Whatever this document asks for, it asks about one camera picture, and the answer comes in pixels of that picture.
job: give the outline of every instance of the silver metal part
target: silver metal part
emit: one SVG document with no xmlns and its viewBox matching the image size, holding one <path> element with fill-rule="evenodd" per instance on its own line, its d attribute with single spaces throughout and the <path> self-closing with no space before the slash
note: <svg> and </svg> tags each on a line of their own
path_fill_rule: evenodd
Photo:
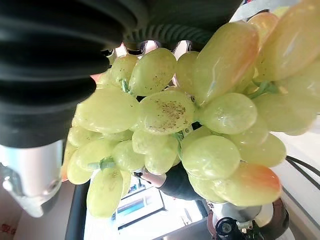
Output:
<svg viewBox="0 0 320 240">
<path fill-rule="evenodd" d="M 272 203 L 262 205 L 261 210 L 257 216 L 255 216 L 254 221 L 256 224 L 262 228 L 271 222 L 272 217 L 274 215 L 274 206 Z"/>
<path fill-rule="evenodd" d="M 230 217 L 237 220 L 239 223 L 252 221 L 262 209 L 261 206 L 240 207 L 233 205 L 230 202 L 212 203 L 212 206 L 217 219 Z"/>
<path fill-rule="evenodd" d="M 255 0 L 240 6 L 234 13 L 230 22 L 247 19 L 258 12 L 269 9 L 271 11 L 278 7 L 292 6 L 300 2 L 299 0 Z"/>
<path fill-rule="evenodd" d="M 2 185 L 32 217 L 41 217 L 42 204 L 60 189 L 62 158 L 62 140 L 33 148 L 0 145 L 0 162 L 6 167 Z"/>
</svg>

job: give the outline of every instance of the bunch of green grapes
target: bunch of green grapes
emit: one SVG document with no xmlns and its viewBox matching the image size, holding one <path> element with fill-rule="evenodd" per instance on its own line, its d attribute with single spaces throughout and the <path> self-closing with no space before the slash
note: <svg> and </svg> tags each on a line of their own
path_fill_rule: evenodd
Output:
<svg viewBox="0 0 320 240">
<path fill-rule="evenodd" d="M 97 218 L 115 212 L 132 172 L 163 175 L 177 164 L 208 201 L 272 203 L 282 186 L 269 168 L 287 152 L 270 132 L 301 135 L 316 119 L 319 39 L 320 3 L 303 0 L 281 16 L 227 23 L 178 61 L 165 48 L 117 58 L 77 106 L 62 178 L 91 178 L 87 206 Z"/>
</svg>

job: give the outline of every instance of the green grape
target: green grape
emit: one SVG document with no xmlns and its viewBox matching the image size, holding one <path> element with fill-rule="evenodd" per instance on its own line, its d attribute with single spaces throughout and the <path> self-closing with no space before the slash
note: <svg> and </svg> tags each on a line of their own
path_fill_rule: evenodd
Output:
<svg viewBox="0 0 320 240">
<path fill-rule="evenodd" d="M 77 150 L 77 147 L 73 146 L 69 141 L 66 142 L 65 150 L 64 150 L 64 157 L 63 157 L 63 164 L 61 167 L 62 182 L 68 180 L 68 176 L 67 176 L 68 166 L 70 163 L 70 159 L 76 150 Z"/>
<path fill-rule="evenodd" d="M 268 36 L 275 29 L 279 18 L 271 12 L 261 12 L 248 21 L 256 27 L 259 34 L 259 48 L 263 46 Z"/>
<path fill-rule="evenodd" d="M 112 151 L 113 161 L 123 171 L 134 172 L 141 169 L 145 165 L 144 157 L 134 152 L 131 140 L 118 143 Z"/>
<path fill-rule="evenodd" d="M 91 181 L 86 206 L 95 218 L 110 218 L 121 200 L 123 177 L 120 170 L 106 168 Z"/>
<path fill-rule="evenodd" d="M 152 134 L 173 134 L 187 128 L 194 114 L 194 104 L 187 95 L 162 91 L 140 102 L 140 127 Z"/>
<path fill-rule="evenodd" d="M 227 93 L 204 106 L 199 114 L 201 124 L 222 134 L 239 134 L 257 119 L 255 104 L 245 95 Z"/>
<path fill-rule="evenodd" d="M 259 87 L 251 81 L 249 82 L 248 86 L 246 86 L 246 88 L 242 91 L 242 94 L 248 96 L 250 94 L 253 94 L 255 91 L 257 91 L 258 88 Z"/>
<path fill-rule="evenodd" d="M 77 154 L 73 155 L 76 164 L 83 170 L 94 171 L 95 168 L 90 164 L 99 163 L 100 160 L 111 155 L 117 142 L 100 138 L 83 145 L 77 150 Z"/>
<path fill-rule="evenodd" d="M 193 65 L 193 87 L 198 105 L 227 93 L 241 80 L 258 54 L 256 28 L 246 22 L 220 27 Z"/>
<path fill-rule="evenodd" d="M 74 116 L 74 118 L 72 119 L 71 126 L 72 126 L 72 127 L 79 126 L 79 121 L 78 121 L 78 119 L 76 118 L 76 116 Z"/>
<path fill-rule="evenodd" d="M 181 141 L 181 149 L 184 151 L 188 146 L 192 145 L 193 142 L 199 138 L 207 137 L 212 135 L 209 128 L 202 126 L 198 129 L 190 132 L 182 141 Z"/>
<path fill-rule="evenodd" d="M 310 126 L 316 112 L 305 102 L 287 95 L 264 94 L 253 100 L 270 131 L 292 132 Z"/>
<path fill-rule="evenodd" d="M 119 133 L 138 120 L 138 101 L 115 88 L 97 89 L 78 104 L 75 116 L 85 129 L 100 133 Z"/>
<path fill-rule="evenodd" d="M 238 145 L 241 159 L 250 164 L 259 164 L 268 168 L 282 163 L 286 156 L 286 146 L 276 136 L 269 133 L 267 139 L 260 145 Z"/>
<path fill-rule="evenodd" d="M 129 87 L 134 95 L 149 96 L 165 88 L 176 70 L 176 58 L 165 48 L 145 54 L 135 65 Z"/>
<path fill-rule="evenodd" d="M 272 13 L 278 18 L 281 18 L 289 9 L 290 6 L 279 6 Z"/>
<path fill-rule="evenodd" d="M 113 87 L 111 82 L 111 69 L 109 68 L 107 71 L 103 72 L 95 83 L 97 89 Z"/>
<path fill-rule="evenodd" d="M 154 135 L 136 130 L 132 135 L 133 151 L 137 154 L 152 154 L 159 151 L 168 141 L 168 135 Z"/>
<path fill-rule="evenodd" d="M 170 136 L 165 146 L 157 152 L 144 156 L 144 165 L 152 174 L 165 174 L 173 166 L 177 154 L 178 141 L 173 136 Z"/>
<path fill-rule="evenodd" d="M 175 76 L 178 86 L 190 95 L 195 94 L 193 65 L 198 54 L 197 51 L 188 51 L 178 59 L 176 65 Z"/>
<path fill-rule="evenodd" d="M 139 59 L 136 56 L 130 54 L 116 58 L 111 68 L 112 84 L 121 87 L 122 80 L 129 83 L 131 73 L 138 60 Z"/>
<path fill-rule="evenodd" d="M 229 92 L 241 94 L 248 85 L 252 82 L 255 74 L 255 66 L 250 66 L 247 71 L 245 71 L 243 77 L 231 88 Z"/>
<path fill-rule="evenodd" d="M 191 186 L 193 187 L 194 191 L 199 194 L 202 198 L 213 202 L 213 203 L 224 203 L 225 200 L 223 200 L 221 197 L 219 197 L 215 193 L 215 183 L 212 180 L 207 179 L 200 179 L 196 178 L 192 175 L 188 175 L 189 181 Z"/>
<path fill-rule="evenodd" d="M 135 132 L 140 128 L 140 121 L 138 120 L 134 125 L 132 125 L 131 127 L 129 127 L 129 130 L 131 132 Z"/>
<path fill-rule="evenodd" d="M 196 178 L 225 179 L 237 168 L 240 153 L 230 140 L 222 136 L 205 136 L 195 140 L 183 151 L 182 163 Z"/>
<path fill-rule="evenodd" d="M 131 185 L 131 173 L 129 171 L 120 171 L 122 175 L 122 193 L 121 198 L 126 196 L 129 192 L 130 185 Z"/>
<path fill-rule="evenodd" d="M 83 170 L 77 164 L 78 151 L 76 150 L 70 159 L 70 162 L 67 166 L 66 176 L 72 184 L 80 185 L 85 184 L 91 178 L 92 172 Z"/>
<path fill-rule="evenodd" d="M 319 0 L 291 7 L 265 41 L 257 58 L 261 81 L 279 81 L 308 66 L 320 53 Z"/>
<path fill-rule="evenodd" d="M 172 164 L 172 167 L 178 165 L 180 162 L 181 162 L 181 159 L 180 159 L 180 157 L 177 155 L 177 156 L 175 157 L 175 160 L 174 160 L 173 164 Z"/>
<path fill-rule="evenodd" d="M 310 126 L 308 127 L 304 127 L 295 131 L 287 131 L 285 132 L 285 134 L 289 135 L 289 136 L 300 136 L 302 134 L 305 134 L 306 132 L 308 132 L 310 130 Z"/>
<path fill-rule="evenodd" d="M 167 87 L 164 91 L 177 91 L 177 92 L 185 93 L 185 91 L 178 86 Z"/>
<path fill-rule="evenodd" d="M 214 181 L 214 191 L 236 206 L 249 207 L 274 202 L 280 197 L 282 186 L 271 169 L 241 162 L 229 178 Z"/>
<path fill-rule="evenodd" d="M 228 135 L 230 139 L 237 146 L 256 146 L 262 144 L 268 137 L 269 130 L 266 122 L 258 116 L 255 123 L 247 130 L 234 135 Z"/>
<path fill-rule="evenodd" d="M 134 134 L 133 131 L 125 130 L 125 131 L 116 132 L 116 133 L 103 133 L 103 137 L 111 141 L 120 142 L 120 141 L 131 139 L 133 134 Z"/>
<path fill-rule="evenodd" d="M 71 127 L 68 134 L 68 141 L 77 148 L 99 138 L 102 138 L 101 133 L 89 131 L 81 126 Z"/>
<path fill-rule="evenodd" d="M 307 102 L 320 112 L 320 60 L 317 60 L 295 75 L 278 81 L 280 91 Z"/>
</svg>

